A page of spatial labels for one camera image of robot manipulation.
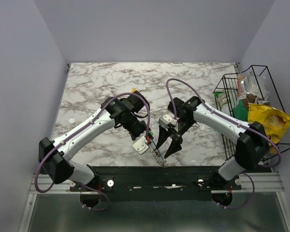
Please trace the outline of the grey curved keyring holder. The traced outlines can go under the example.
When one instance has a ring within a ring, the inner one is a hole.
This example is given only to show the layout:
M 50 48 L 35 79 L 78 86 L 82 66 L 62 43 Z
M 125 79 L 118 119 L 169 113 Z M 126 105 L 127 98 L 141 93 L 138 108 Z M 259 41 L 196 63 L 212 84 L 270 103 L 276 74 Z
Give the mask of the grey curved keyring holder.
M 161 166 L 161 167 L 166 167 L 166 160 L 162 161 L 160 157 L 157 156 L 153 148 L 150 148 L 150 153 L 152 154 L 152 157 L 154 160 Z

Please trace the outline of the blue key tag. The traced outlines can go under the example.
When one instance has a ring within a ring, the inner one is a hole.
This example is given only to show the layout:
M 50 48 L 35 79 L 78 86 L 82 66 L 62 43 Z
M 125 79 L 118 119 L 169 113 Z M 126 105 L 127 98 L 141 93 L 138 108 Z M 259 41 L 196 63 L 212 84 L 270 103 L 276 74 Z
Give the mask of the blue key tag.
M 155 151 L 155 153 L 157 154 L 158 157 L 160 157 L 160 159 L 162 161 L 164 161 L 164 155 L 160 152 L 160 150 L 157 148 L 157 144 L 156 142 L 154 141 L 154 139 L 151 140 L 152 142 L 152 145 L 153 145 L 153 149 Z

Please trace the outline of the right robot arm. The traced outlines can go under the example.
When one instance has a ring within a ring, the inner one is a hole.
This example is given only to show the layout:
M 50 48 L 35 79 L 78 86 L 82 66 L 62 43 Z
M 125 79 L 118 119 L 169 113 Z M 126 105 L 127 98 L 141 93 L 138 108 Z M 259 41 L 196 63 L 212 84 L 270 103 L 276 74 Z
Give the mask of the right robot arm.
M 253 170 L 270 150 L 261 123 L 249 124 L 238 119 L 231 123 L 231 116 L 216 111 L 207 103 L 202 104 L 196 96 L 187 101 L 174 98 L 169 103 L 168 110 L 179 119 L 175 120 L 169 115 L 164 115 L 159 119 L 159 137 L 156 148 L 160 148 L 168 138 L 172 140 L 164 155 L 165 158 L 182 149 L 182 136 L 195 123 L 203 123 L 235 143 L 235 154 L 211 178 L 212 184 L 217 189 L 226 188 L 230 181 L 241 172 Z

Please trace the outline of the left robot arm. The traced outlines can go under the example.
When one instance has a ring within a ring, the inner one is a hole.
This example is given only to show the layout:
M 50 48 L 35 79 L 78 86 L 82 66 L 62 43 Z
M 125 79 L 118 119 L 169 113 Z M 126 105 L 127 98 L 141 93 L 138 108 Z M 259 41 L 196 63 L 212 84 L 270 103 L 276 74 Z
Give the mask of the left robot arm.
M 148 101 L 138 91 L 107 98 L 90 118 L 69 132 L 53 140 L 47 137 L 40 140 L 38 149 L 40 164 L 36 173 L 39 174 L 41 169 L 44 169 L 54 184 L 71 180 L 80 182 L 87 191 L 94 190 L 98 183 L 95 172 L 89 165 L 73 161 L 73 157 L 100 134 L 119 127 L 128 131 L 136 152 L 144 154 L 151 143 L 150 114 L 146 116 L 148 121 L 140 121 L 137 113 L 142 108 L 150 111 Z

